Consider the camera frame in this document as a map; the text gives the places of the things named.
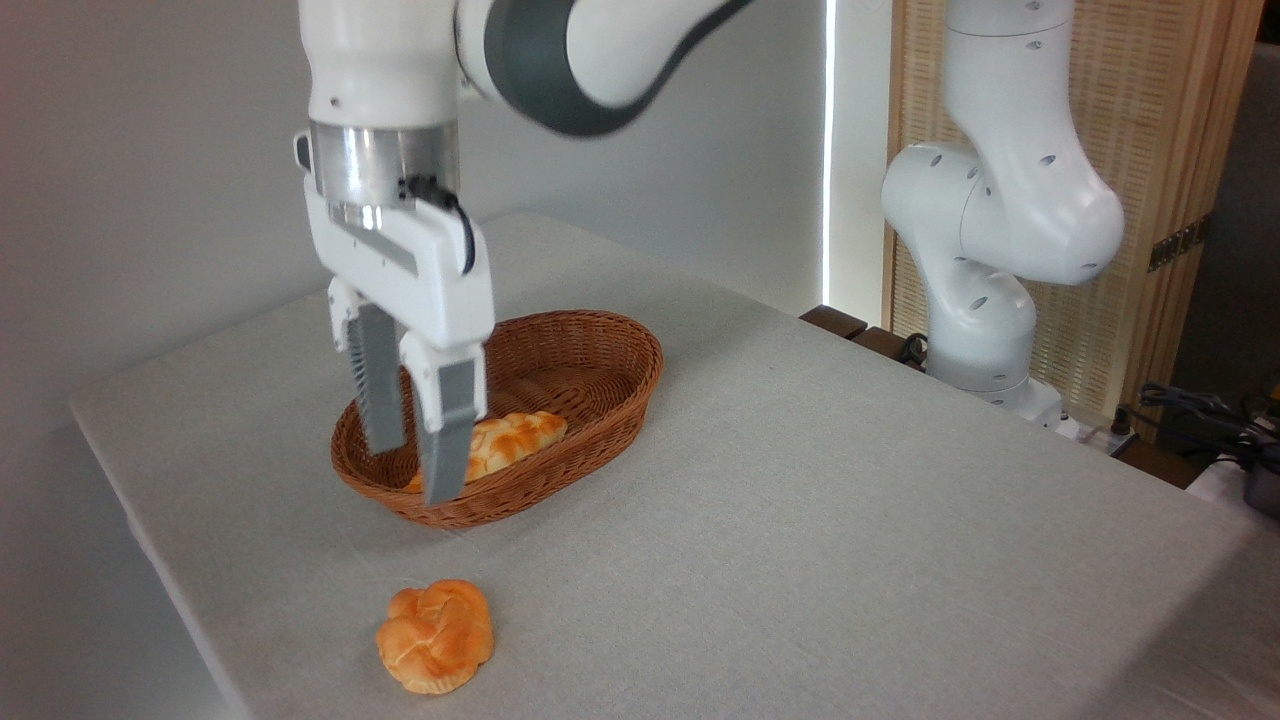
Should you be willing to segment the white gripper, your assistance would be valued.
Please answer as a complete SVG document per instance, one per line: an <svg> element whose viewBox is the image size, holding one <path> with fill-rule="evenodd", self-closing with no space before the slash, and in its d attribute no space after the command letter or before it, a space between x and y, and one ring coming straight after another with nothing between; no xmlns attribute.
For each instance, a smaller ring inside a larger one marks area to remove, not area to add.
<svg viewBox="0 0 1280 720"><path fill-rule="evenodd" d="M303 184L314 246L335 277L328 286L334 347L349 361L370 454L404 446L401 363L410 374L422 471L422 502L436 506L465 488L475 424L486 415L483 343L495 325L485 240L429 202L356 208L346 222L315 184Z"/></svg>

